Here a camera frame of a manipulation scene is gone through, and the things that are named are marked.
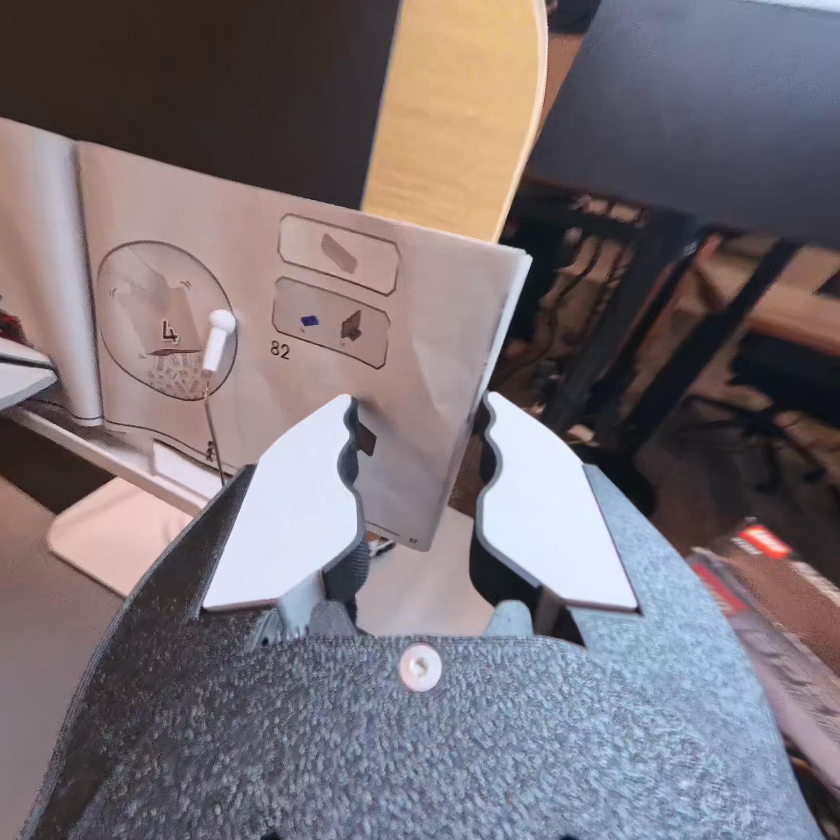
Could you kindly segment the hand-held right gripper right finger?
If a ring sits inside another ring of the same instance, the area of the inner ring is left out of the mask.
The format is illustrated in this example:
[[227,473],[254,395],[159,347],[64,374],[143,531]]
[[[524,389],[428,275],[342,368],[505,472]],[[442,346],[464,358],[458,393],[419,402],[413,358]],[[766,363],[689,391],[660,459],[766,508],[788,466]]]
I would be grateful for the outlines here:
[[482,488],[469,578],[482,598],[543,636],[578,636],[573,608],[639,614],[580,457],[497,392],[481,397],[476,428]]

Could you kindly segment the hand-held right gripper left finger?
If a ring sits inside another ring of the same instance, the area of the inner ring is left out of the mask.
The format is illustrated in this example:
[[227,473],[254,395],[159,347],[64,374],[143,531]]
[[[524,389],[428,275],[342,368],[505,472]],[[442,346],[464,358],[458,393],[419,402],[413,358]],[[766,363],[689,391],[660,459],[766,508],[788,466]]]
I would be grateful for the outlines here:
[[273,606],[282,638],[356,635],[366,582],[358,403],[339,395],[243,471],[245,494],[203,597],[221,613]]

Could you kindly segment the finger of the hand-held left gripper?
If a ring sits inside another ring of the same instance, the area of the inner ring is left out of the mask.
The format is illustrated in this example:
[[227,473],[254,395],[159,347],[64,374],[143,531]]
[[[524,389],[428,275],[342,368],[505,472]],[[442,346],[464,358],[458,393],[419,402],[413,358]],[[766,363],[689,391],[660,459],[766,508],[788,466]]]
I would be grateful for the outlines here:
[[10,339],[0,339],[0,344],[2,363],[51,370],[51,359],[48,355]]
[[58,382],[54,371],[21,364],[1,364],[1,405],[6,411]]

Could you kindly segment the lego instruction booklet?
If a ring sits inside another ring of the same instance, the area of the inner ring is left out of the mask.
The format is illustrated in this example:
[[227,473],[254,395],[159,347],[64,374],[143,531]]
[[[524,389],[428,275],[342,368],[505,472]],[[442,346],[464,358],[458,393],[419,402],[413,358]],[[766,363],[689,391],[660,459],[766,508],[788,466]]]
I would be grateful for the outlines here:
[[56,368],[37,401],[228,474],[335,396],[374,437],[371,531],[427,551],[530,258],[2,119],[2,314]]

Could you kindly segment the lego set box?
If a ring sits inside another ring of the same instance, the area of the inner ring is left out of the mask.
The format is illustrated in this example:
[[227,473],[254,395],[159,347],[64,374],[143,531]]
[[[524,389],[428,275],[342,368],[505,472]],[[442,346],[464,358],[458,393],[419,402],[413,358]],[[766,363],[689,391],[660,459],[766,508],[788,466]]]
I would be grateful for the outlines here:
[[837,778],[838,587],[753,518],[686,561],[738,636],[783,734]]

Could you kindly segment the white booklet stand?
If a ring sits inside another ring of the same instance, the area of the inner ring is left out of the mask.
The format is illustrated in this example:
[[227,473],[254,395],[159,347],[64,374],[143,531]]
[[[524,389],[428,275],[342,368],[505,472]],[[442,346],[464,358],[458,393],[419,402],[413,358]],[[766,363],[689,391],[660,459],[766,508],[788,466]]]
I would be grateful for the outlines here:
[[[13,340],[2,313],[2,340]],[[149,491],[116,477],[59,512],[45,549],[79,574],[121,597],[195,519]],[[370,542],[372,582],[362,595],[362,626],[376,633],[473,634],[490,619],[490,606],[469,582],[467,561],[474,522],[446,510],[426,554]]]

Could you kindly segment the wooden table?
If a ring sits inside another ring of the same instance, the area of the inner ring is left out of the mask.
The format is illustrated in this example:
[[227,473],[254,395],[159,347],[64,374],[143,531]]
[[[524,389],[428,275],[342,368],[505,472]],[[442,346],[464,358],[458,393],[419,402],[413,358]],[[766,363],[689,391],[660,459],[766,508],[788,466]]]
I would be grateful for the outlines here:
[[773,284],[743,320],[755,332],[839,355],[839,300]]

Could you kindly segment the black backdrop panel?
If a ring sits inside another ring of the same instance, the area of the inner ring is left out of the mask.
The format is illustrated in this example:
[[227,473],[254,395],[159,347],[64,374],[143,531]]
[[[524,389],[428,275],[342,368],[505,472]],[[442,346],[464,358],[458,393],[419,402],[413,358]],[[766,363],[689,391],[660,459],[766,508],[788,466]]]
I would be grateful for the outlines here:
[[2,117],[361,209],[401,5],[2,1]]

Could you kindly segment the rounded plywood board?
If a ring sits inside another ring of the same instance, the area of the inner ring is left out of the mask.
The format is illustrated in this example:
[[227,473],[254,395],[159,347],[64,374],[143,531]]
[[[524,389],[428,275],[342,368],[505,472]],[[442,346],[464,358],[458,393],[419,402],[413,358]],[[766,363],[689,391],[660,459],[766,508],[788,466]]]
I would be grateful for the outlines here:
[[496,243],[537,135],[548,40],[544,2],[401,2],[361,210]]

